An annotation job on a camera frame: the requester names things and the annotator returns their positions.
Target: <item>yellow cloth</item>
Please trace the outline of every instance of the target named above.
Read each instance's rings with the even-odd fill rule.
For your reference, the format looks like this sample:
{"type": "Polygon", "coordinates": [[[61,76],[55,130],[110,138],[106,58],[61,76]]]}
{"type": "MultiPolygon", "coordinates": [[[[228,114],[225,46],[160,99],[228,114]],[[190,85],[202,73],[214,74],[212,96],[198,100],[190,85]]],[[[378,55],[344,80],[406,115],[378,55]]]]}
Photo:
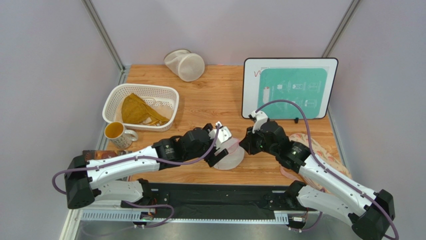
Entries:
{"type": "Polygon", "coordinates": [[[169,119],[160,115],[150,107],[143,99],[132,93],[127,96],[121,108],[121,117],[125,124],[140,124],[148,118],[151,122],[148,125],[164,125],[169,119]]]}

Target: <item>whiteboard frame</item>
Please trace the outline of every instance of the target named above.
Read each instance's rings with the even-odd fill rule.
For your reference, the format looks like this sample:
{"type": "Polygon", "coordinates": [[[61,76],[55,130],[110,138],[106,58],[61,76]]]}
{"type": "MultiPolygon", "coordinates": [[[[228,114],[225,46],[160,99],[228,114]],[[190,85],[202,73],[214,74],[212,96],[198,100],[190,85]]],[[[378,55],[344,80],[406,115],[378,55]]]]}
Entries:
{"type": "Polygon", "coordinates": [[[327,114],[330,96],[339,65],[337,58],[328,57],[250,57],[244,61],[242,80],[241,116],[249,118],[250,113],[258,108],[258,99],[244,96],[259,95],[259,74],[266,68],[324,68],[327,71],[324,96],[319,114],[315,119],[322,119],[327,114]]]}

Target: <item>patterned fabric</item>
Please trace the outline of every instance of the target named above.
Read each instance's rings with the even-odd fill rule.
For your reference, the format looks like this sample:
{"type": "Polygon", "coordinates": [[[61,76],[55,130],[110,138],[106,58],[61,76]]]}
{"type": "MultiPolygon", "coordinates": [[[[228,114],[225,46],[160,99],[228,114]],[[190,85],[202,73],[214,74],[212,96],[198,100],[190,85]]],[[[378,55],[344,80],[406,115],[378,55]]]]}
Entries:
{"type": "MultiPolygon", "coordinates": [[[[295,133],[293,135],[291,135],[289,137],[290,141],[295,141],[295,142],[299,142],[302,143],[306,146],[309,146],[308,143],[308,135],[303,134],[303,133],[295,133]]],[[[328,153],[317,141],[315,141],[315,139],[312,138],[312,147],[313,150],[315,151],[315,153],[321,157],[321,159],[323,161],[325,161],[327,164],[329,164],[330,166],[332,166],[334,169],[336,169],[337,171],[341,172],[342,174],[346,175],[347,177],[349,177],[350,179],[352,179],[352,175],[351,173],[348,171],[348,169],[343,166],[343,164],[338,161],[335,157],[333,157],[330,153],[328,153]]],[[[284,167],[281,166],[280,168],[281,174],[295,180],[296,177],[294,177],[293,175],[291,175],[289,172],[290,170],[285,169],[284,167]]],[[[321,185],[319,185],[318,183],[316,183],[315,181],[307,178],[307,177],[302,177],[304,179],[304,181],[310,185],[311,187],[320,190],[323,187],[321,185]]]]}

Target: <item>laundry basket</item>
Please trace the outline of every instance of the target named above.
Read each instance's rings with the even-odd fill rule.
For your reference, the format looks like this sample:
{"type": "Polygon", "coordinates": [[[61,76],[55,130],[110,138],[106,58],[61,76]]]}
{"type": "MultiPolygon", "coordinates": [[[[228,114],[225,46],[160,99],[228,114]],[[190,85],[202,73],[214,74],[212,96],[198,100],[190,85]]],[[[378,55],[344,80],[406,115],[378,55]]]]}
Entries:
{"type": "Polygon", "coordinates": [[[176,117],[176,112],[178,111],[179,93],[175,89],[167,86],[130,83],[116,86],[109,94],[102,111],[102,117],[107,123],[112,123],[115,121],[117,108],[119,107],[120,103],[122,103],[124,98],[132,93],[143,99],[149,106],[169,106],[173,110],[173,114],[170,118],[170,121],[162,126],[123,123],[126,128],[164,132],[172,127],[173,121],[176,117]]]}

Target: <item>wooden tabletop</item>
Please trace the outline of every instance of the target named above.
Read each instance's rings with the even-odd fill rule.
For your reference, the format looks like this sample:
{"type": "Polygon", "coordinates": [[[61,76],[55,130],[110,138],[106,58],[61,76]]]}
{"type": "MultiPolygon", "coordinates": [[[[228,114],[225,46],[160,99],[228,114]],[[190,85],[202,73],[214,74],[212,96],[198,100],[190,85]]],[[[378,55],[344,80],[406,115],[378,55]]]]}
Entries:
{"type": "MultiPolygon", "coordinates": [[[[161,139],[183,135],[195,127],[214,125],[220,121],[227,126],[232,136],[242,140],[247,127],[253,122],[241,116],[243,94],[243,66],[208,65],[196,81],[184,82],[165,65],[133,65],[128,74],[129,84],[149,84],[172,87],[180,96],[179,107],[172,127],[164,132],[137,131],[139,140],[127,150],[146,148],[161,139]]],[[[303,121],[278,120],[290,136],[306,133],[303,121]]],[[[339,160],[339,153],[330,126],[329,118],[309,120],[312,137],[339,160]]],[[[110,142],[108,150],[116,150],[110,142]]],[[[191,184],[242,184],[242,185],[290,185],[293,180],[281,175],[280,165],[272,155],[245,154],[243,161],[232,170],[210,168],[205,161],[191,165],[168,168],[157,172],[144,172],[132,176],[151,183],[191,184]]]]}

